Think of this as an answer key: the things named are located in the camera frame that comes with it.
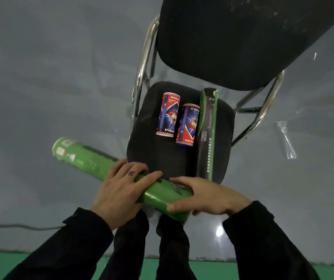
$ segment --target clear plastic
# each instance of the clear plastic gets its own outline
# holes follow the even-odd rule
[[[291,139],[290,139],[289,133],[287,131],[287,121],[277,121],[276,125],[283,134],[283,141],[284,141],[284,144],[285,144],[286,158],[287,159],[296,159],[297,155],[296,155],[296,152],[294,150],[293,145],[291,144]]]

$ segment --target cable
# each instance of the cable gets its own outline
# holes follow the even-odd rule
[[[63,226],[56,226],[56,227],[46,227],[46,228],[39,228],[24,224],[0,224],[0,228],[22,228],[32,231],[49,231],[49,230],[58,230],[61,229]]]

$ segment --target black jacket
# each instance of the black jacket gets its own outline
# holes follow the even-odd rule
[[[291,243],[260,202],[234,214],[223,228],[236,252],[240,280],[317,280],[316,271]],[[107,223],[78,208],[42,246],[17,265],[5,280],[89,280],[113,241]]]

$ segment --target hand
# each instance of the hand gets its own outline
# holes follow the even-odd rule
[[[193,210],[195,212],[203,211],[214,215],[226,213],[232,216],[251,204],[251,200],[244,195],[206,179],[179,177],[170,178],[170,181],[189,186],[193,190],[194,196],[168,204],[168,211]]]
[[[90,210],[102,217],[111,230],[136,216],[142,205],[136,204],[137,199],[162,177],[161,171],[155,171],[135,183],[137,175],[147,169],[146,164],[127,163],[127,159],[122,159],[113,165],[101,184]]]

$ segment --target black chair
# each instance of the black chair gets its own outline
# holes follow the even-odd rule
[[[164,178],[194,176],[195,147],[157,136],[162,94],[173,92],[184,103],[199,104],[198,90],[157,82],[149,88],[157,53],[172,69],[229,89],[251,90],[235,109],[218,101],[212,180],[221,183],[230,149],[263,120],[284,78],[284,69],[334,24],[334,0],[163,0],[160,16],[148,29],[133,89],[133,128],[127,158],[146,163]],[[146,72],[154,36],[150,76]],[[272,80],[260,107],[243,108]],[[143,84],[147,93],[139,112]],[[234,140],[235,115],[256,118]]]

